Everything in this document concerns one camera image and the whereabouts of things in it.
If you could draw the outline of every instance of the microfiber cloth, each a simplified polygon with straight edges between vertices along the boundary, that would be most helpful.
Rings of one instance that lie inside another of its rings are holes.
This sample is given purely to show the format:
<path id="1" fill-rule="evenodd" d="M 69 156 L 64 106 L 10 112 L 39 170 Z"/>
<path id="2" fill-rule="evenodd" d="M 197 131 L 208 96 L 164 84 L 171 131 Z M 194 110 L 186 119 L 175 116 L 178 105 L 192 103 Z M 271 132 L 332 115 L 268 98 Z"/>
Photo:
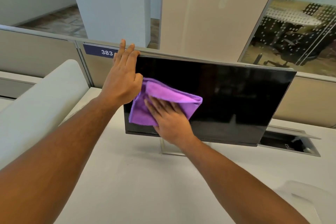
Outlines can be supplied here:
<path id="1" fill-rule="evenodd" d="M 157 99 L 178 103 L 187 119 L 190 119 L 203 101 L 199 96 L 173 89 L 158 80 L 144 78 L 141 91 L 133 100 L 131 112 L 128 117 L 130 123 L 145 126 L 158 125 L 145 105 L 145 99 L 148 99 L 149 95 Z"/>

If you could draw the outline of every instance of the computer monitor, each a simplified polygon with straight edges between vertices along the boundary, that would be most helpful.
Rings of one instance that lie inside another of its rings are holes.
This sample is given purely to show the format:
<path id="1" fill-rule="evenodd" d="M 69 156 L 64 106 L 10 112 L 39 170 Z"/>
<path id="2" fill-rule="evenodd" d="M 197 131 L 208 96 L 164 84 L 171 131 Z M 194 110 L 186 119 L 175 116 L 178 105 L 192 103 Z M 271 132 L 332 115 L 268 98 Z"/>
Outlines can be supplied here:
<path id="1" fill-rule="evenodd" d="M 293 69 L 209 63 L 169 57 L 139 56 L 136 73 L 203 103 L 190 118 L 202 141 L 256 146 L 296 72 Z M 153 127 L 128 122 L 132 102 L 124 105 L 127 134 L 158 136 Z"/>

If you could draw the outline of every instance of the beige column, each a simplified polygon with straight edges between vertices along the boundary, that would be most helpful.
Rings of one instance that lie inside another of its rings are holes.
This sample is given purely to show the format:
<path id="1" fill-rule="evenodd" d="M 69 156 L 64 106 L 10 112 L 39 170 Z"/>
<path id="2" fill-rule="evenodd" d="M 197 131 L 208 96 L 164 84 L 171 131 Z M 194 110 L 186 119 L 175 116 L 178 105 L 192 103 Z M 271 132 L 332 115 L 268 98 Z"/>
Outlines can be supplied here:
<path id="1" fill-rule="evenodd" d="M 236 62 L 268 0 L 163 0 L 160 52 Z"/>

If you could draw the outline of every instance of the desk number sign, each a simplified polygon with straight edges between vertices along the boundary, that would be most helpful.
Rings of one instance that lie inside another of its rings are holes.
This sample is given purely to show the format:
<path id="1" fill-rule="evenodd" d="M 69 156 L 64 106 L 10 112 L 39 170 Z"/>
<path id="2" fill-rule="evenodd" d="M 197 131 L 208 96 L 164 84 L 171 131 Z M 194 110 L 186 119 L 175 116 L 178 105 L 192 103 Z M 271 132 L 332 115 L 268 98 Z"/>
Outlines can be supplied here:
<path id="1" fill-rule="evenodd" d="M 83 44 L 84 50 L 88 55 L 101 56 L 105 58 L 113 58 L 114 54 L 118 52 L 119 49 L 101 45 L 94 44 Z"/>

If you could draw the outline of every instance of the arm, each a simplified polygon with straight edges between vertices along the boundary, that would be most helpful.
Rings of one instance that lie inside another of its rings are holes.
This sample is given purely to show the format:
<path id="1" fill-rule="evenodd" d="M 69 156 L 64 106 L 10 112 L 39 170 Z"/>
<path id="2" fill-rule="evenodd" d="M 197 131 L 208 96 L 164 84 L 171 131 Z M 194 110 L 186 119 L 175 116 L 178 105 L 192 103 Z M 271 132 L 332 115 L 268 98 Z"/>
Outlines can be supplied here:
<path id="1" fill-rule="evenodd" d="M 73 191 L 115 111 L 140 92 L 140 54 L 131 44 L 118 55 L 101 94 L 0 171 L 0 223 L 53 223 Z"/>
<path id="2" fill-rule="evenodd" d="M 237 224 L 309 224 L 274 191 L 195 137 L 176 103 L 153 97 L 145 102 L 159 125 L 155 130 L 190 159 Z"/>

